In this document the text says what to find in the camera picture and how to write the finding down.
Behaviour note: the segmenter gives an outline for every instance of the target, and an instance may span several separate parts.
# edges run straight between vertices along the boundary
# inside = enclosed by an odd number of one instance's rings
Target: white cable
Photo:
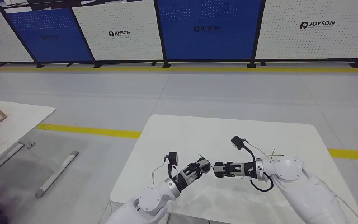
[[[162,167],[165,163],[166,163],[166,158],[164,158],[164,162],[163,162],[163,164],[161,164],[161,166],[159,166],[158,168],[156,168],[156,169],[153,170],[153,172],[152,172],[152,180],[153,180],[152,188],[154,187],[154,182],[155,182],[155,180],[156,180],[156,177],[154,176],[154,174],[155,174],[156,171],[157,171],[160,167]]]
[[[320,181],[322,181],[323,184],[325,184],[326,187],[329,188],[329,190],[336,195],[337,198],[339,198],[341,201],[343,201],[343,203],[356,215],[356,217],[358,217],[358,214],[349,206],[349,204],[343,200],[336,192],[334,192],[328,185],[326,182],[324,182],[323,180],[321,180],[320,178],[318,178]]]
[[[343,200],[338,195],[337,195],[337,198],[339,198],[341,201],[343,201],[343,203],[356,215],[356,217],[358,217],[358,214],[347,204],[347,202],[345,200]]]
[[[264,156],[266,156],[270,161],[275,162],[275,160],[273,160],[273,159],[271,159],[270,157],[268,157],[268,155],[267,155],[266,153],[264,153],[261,149],[259,149],[259,148],[255,147],[255,146],[251,145],[250,143],[248,143],[248,141],[246,141],[246,142],[247,142],[247,144],[249,144],[250,146],[252,146],[252,147],[254,147],[255,149],[257,149],[257,150],[259,150],[260,152],[262,152],[262,154],[263,154]]]

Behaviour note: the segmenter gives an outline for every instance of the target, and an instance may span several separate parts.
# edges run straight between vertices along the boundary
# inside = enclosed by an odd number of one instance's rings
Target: yellow floor line
[[[116,130],[116,129],[103,129],[103,128],[90,128],[90,127],[78,127],[56,124],[40,124],[37,126],[39,130],[55,130],[58,132],[72,132],[81,134],[95,134],[100,136],[114,136],[122,138],[139,138],[141,132],[132,130]],[[334,158],[349,158],[358,160],[358,150],[339,150],[336,148],[329,148],[329,153]]]
[[[329,148],[328,151],[334,158],[350,158],[352,160],[358,160],[358,150],[339,150],[336,148]]]
[[[233,68],[233,67],[101,67],[101,68],[76,68],[76,67],[61,67],[61,68],[0,68],[0,71],[202,71],[202,72],[358,72],[356,68]]]
[[[56,124],[40,124],[37,126],[40,130],[55,130],[58,132],[73,132],[82,134],[96,134],[101,136],[115,136],[122,138],[139,138],[141,132],[135,132],[132,130],[114,130],[114,129],[103,129],[103,128],[89,128],[89,127],[78,127],[78,126],[67,126],[67,125],[56,125]]]

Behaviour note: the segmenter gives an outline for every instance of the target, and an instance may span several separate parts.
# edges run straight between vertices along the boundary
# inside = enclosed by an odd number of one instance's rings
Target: pegboard wall
[[[33,62],[2,15],[0,15],[0,62]]]
[[[95,60],[162,60],[153,0],[73,9]]]
[[[358,58],[357,0],[266,0],[256,59]]]
[[[168,60],[250,59],[261,0],[158,0]]]
[[[68,8],[8,14],[11,23],[38,62],[90,62]]]

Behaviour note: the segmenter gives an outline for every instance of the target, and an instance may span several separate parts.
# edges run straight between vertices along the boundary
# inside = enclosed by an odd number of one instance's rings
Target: black frame
[[[32,52],[30,52],[29,48],[26,46],[25,42],[23,41],[23,39],[20,37],[20,35],[17,33],[15,27],[13,26],[13,24],[10,22],[8,16],[7,16],[7,13],[5,11],[5,8],[0,6],[0,13],[2,14],[2,16],[4,17],[4,19],[6,20],[6,22],[9,24],[11,30],[15,33],[16,37],[18,38],[18,40],[21,42],[21,44],[23,45],[23,47],[26,49],[26,51],[28,52],[28,54],[30,55],[30,57],[32,58],[32,60],[34,60],[34,62],[30,62],[31,64],[32,63],[35,63],[37,65],[36,68],[42,68],[44,65],[40,64],[36,58],[34,57],[34,55],[32,54]]]
[[[258,38],[260,36],[260,29],[261,29],[263,11],[265,9],[266,0],[261,0],[261,3],[260,3],[260,10],[258,13],[258,20],[257,20],[257,26],[256,26],[256,32],[255,32],[255,40],[253,43],[251,58],[247,58],[247,59],[171,59],[171,60],[167,59],[163,31],[162,31],[162,23],[161,23],[161,18],[160,18],[160,13],[159,13],[158,0],[153,0],[153,1],[154,1],[154,8],[156,9],[159,36],[161,38],[162,52],[163,52],[163,58],[164,58],[163,68],[170,67],[169,62],[250,62],[250,64],[247,64],[247,67],[251,68],[251,64],[253,63],[254,67],[252,67],[252,68],[256,68],[255,55],[256,55],[256,50],[257,50],[257,45],[258,45]]]
[[[106,0],[96,0],[94,2],[84,4],[81,7],[84,6],[93,6],[98,4],[105,4]],[[56,3],[67,3],[67,6],[76,22],[77,28],[79,32],[81,33],[81,36],[84,40],[84,43],[91,55],[92,60],[91,61],[63,61],[63,62],[38,62],[34,55],[30,52],[29,48],[26,46],[25,42],[22,40],[14,26],[11,24],[7,13],[5,9],[8,8],[21,8],[21,7],[31,7],[33,5],[37,4],[56,4]],[[0,12],[7,21],[7,23],[10,25],[12,31],[15,33],[21,44],[25,47],[26,51],[29,53],[30,57],[32,58],[33,62],[0,62],[0,67],[5,64],[36,64],[36,68],[42,68],[43,64],[62,64],[65,63],[68,66],[71,66],[74,63],[77,64],[94,64],[94,68],[99,68],[104,64],[124,64],[124,63],[144,63],[144,62],[151,62],[152,66],[154,66],[157,62],[164,62],[163,68],[169,68],[171,64],[169,62],[249,62],[247,64],[248,68],[256,68],[255,62],[260,62],[262,66],[266,65],[266,62],[353,62],[350,65],[353,68],[358,68],[358,58],[326,58],[326,59],[258,59],[256,58],[256,52],[258,47],[258,40],[260,38],[260,31],[261,31],[261,25],[262,25],[262,19],[263,19],[263,13],[265,11],[265,4],[266,0],[261,0],[260,3],[260,9],[258,13],[258,20],[257,20],[257,26],[256,26],[256,33],[255,33],[255,39],[254,39],[254,45],[252,50],[252,56],[248,59],[178,59],[178,60],[168,60],[166,49],[165,49],[165,43],[164,43],[164,37],[163,37],[163,30],[162,30],[162,24],[161,24],[161,18],[160,18],[160,11],[159,11],[159,5],[158,0],[153,0],[154,3],[154,9],[156,12],[156,18],[157,18],[157,25],[158,25],[158,31],[159,31],[159,37],[161,41],[161,47],[162,47],[162,53],[163,53],[163,60],[95,60],[93,53],[90,49],[90,46],[88,45],[87,39],[85,38],[83,31],[78,23],[78,20],[73,12],[73,7],[75,6],[74,3],[71,0],[62,0],[62,1],[56,1],[56,2],[45,2],[45,3],[33,3],[33,4],[25,4],[25,5],[19,5],[19,6],[9,6],[9,7],[2,7],[0,6]]]
[[[260,4],[260,10],[258,12],[258,19],[257,19],[257,25],[256,25],[256,33],[255,33],[255,40],[253,43],[253,49],[252,49],[252,54],[251,54],[251,60],[250,60],[250,64],[247,64],[248,68],[256,68],[255,65],[255,57],[256,57],[256,51],[257,51],[257,46],[258,46],[258,40],[260,38],[260,31],[261,31],[261,25],[262,25],[262,19],[263,19],[263,13],[265,11],[265,4],[266,4],[266,0],[261,0],[261,4]]]

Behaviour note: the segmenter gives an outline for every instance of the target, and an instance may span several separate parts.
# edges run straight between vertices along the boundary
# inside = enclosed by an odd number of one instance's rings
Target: blue panel
[[[158,0],[169,60],[250,59],[261,0]]]
[[[92,60],[68,8],[12,13],[8,16],[37,61]]]

